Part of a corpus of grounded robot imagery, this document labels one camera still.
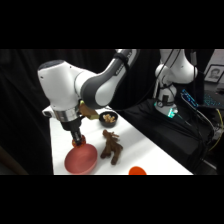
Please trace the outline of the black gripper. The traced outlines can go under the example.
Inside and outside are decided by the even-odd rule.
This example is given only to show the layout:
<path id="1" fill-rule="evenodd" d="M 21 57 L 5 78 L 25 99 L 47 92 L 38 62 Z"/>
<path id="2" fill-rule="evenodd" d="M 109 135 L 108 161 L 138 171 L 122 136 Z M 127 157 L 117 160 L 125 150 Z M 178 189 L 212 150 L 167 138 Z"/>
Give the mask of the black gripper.
<path id="1" fill-rule="evenodd" d="M 72 132 L 72 138 L 76 146 L 79 145 L 80 138 L 77 134 L 77 132 L 80 131 L 80 126 L 81 126 L 81 120 L 80 119 L 75 119 L 73 121 L 69 122 L 62 122 L 61 123 L 62 127 L 66 131 Z M 81 134 L 81 145 L 86 143 L 86 138 L 83 134 Z"/>

